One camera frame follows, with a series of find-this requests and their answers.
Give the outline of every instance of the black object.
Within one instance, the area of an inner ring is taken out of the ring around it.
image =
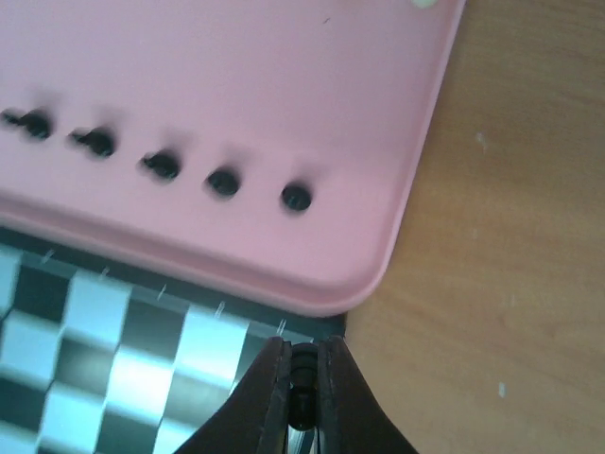
[[[34,140],[46,140],[53,133],[53,122],[50,115],[42,109],[26,114],[6,110],[0,114],[0,117],[3,123],[15,128],[22,128],[26,135]]]
[[[222,167],[211,173],[206,183],[221,197],[232,197],[239,190],[239,176],[232,168]]]
[[[141,160],[141,164],[167,181],[174,180],[181,173],[181,161],[177,153],[171,149],[163,149],[148,155]]]
[[[282,202],[289,210],[302,212],[311,206],[311,191],[302,183],[290,183],[282,191]]]
[[[109,158],[115,153],[115,138],[108,128],[100,127],[91,131],[75,130],[68,138],[75,144],[86,147],[99,158]]]
[[[319,454],[418,454],[374,399],[344,339],[270,338],[227,402],[175,454],[285,454],[287,425]]]

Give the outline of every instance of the white speck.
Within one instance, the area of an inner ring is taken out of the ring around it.
[[[282,334],[284,334],[284,329],[285,329],[285,319],[282,319],[282,321],[280,322],[280,325],[277,328],[277,335],[282,336]]]
[[[485,153],[488,150],[488,141],[485,138],[485,134],[483,132],[478,132],[475,136],[475,140],[481,145],[483,152]]]
[[[42,257],[41,262],[46,263],[48,260],[50,260],[50,257],[52,257],[54,254],[55,254],[55,250],[51,249],[44,255],[44,257]]]
[[[162,295],[164,295],[165,291],[166,291],[166,285],[164,284],[164,286],[160,290],[160,293],[158,293],[158,297],[156,298],[158,301],[160,300],[160,298],[162,298]]]
[[[217,319],[217,318],[219,318],[219,317],[220,317],[220,314],[222,314],[222,313],[223,313],[223,310],[225,310],[225,302],[224,302],[224,301],[221,301],[221,302],[220,302],[220,305],[218,305],[218,308],[216,309],[216,312],[215,312],[215,319]]]

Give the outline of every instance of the black peg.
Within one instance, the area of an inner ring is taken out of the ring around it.
[[[100,158],[109,158],[115,153],[115,138],[108,128],[100,127],[91,131],[75,130],[68,138]]]
[[[0,114],[0,119],[8,126],[22,128],[33,140],[46,140],[53,133],[53,122],[50,115],[42,109],[36,109],[26,114],[6,110]]]
[[[171,181],[181,173],[181,161],[171,149],[163,149],[141,160],[141,165],[150,169],[163,180]]]
[[[239,190],[239,176],[232,168],[222,167],[211,173],[206,183],[221,197],[232,197]]]
[[[291,211],[305,211],[312,200],[311,191],[303,183],[290,183],[282,191],[282,202]]]

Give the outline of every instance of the white square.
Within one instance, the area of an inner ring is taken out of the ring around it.
[[[142,422],[157,424],[164,414],[164,406],[173,367],[159,358],[121,347],[115,355],[107,405]]]
[[[17,284],[17,275],[21,264],[21,253],[9,249],[0,249],[0,317],[12,305],[12,295]]]
[[[0,371],[46,386],[55,371],[60,329],[37,317],[11,311],[2,330]]]
[[[36,454],[37,434],[0,422],[0,452]]]
[[[153,454],[174,454],[183,443],[189,440],[198,428],[185,426],[175,421],[164,419],[158,429]]]
[[[231,388],[248,322],[190,308],[185,316],[176,364],[179,370]]]
[[[44,405],[42,442],[93,452],[102,418],[102,399],[54,385]]]
[[[132,287],[79,271],[71,280],[65,328],[115,347],[122,334]]]

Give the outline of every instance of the wood grain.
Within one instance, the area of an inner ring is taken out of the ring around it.
[[[603,0],[469,1],[348,333],[422,454],[605,452]]]

